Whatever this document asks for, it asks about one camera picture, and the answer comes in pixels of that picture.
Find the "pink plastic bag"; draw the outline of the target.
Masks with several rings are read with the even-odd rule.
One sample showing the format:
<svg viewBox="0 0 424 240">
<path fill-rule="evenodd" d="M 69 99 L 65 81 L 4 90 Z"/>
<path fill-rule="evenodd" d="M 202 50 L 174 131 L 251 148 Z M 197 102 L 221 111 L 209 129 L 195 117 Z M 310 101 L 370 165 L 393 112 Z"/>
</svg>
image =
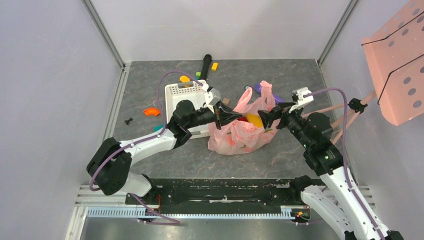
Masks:
<svg viewBox="0 0 424 240">
<path fill-rule="evenodd" d="M 261 96 L 253 103 L 249 103 L 252 98 L 253 90 L 248 88 L 241 95 L 234 111 L 241 113 L 257 115 L 258 110 L 268 111 L 276 106 L 272 95 L 272 84 L 263 80 L 260 82 Z M 262 146 L 270 143 L 277 133 L 279 120 L 275 120 L 268 129 L 257 127 L 251 122 L 234 120 L 230 124 L 217 129 L 214 124 L 208 125 L 209 140 L 207 147 L 209 150 L 217 152 L 220 155 L 240 155 L 251 153 Z"/>
</svg>

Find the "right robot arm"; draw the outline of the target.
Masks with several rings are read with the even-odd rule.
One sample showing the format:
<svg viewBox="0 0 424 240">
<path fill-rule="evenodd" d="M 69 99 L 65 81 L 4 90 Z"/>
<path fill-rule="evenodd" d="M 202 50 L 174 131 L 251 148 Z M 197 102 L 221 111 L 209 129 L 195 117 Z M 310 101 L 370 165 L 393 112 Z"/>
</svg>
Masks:
<svg viewBox="0 0 424 240">
<path fill-rule="evenodd" d="M 307 165 L 328 187 L 334 203 L 307 175 L 289 184 L 289 199 L 295 204 L 312 207 L 342 240 L 401 240 L 400 232 L 390 230 L 374 213 L 352 178 L 342 153 L 331 142 L 329 118 L 313 112 L 307 118 L 302 109 L 289 111 L 293 102 L 280 103 L 271 110 L 259 110 L 263 126 L 268 129 L 279 121 L 277 129 L 288 131 L 304 147 Z"/>
</svg>

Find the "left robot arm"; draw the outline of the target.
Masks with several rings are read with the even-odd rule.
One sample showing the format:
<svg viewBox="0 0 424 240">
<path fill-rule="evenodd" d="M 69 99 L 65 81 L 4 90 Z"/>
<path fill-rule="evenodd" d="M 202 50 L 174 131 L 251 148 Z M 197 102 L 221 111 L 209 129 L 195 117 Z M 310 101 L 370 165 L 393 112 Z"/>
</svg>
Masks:
<svg viewBox="0 0 424 240">
<path fill-rule="evenodd" d="M 103 141 L 86 167 L 90 175 L 91 191 L 102 191 L 110 196 L 126 192 L 139 197 L 145 204 L 157 198 L 154 184 L 145 174 L 135 174 L 130 168 L 135 163 L 160 152 L 184 145 L 191 137 L 191 128 L 214 123 L 218 129 L 242 117 L 221 101 L 212 108 L 195 109 L 190 100 L 182 100 L 169 122 L 151 134 L 124 141 L 110 137 Z"/>
</svg>

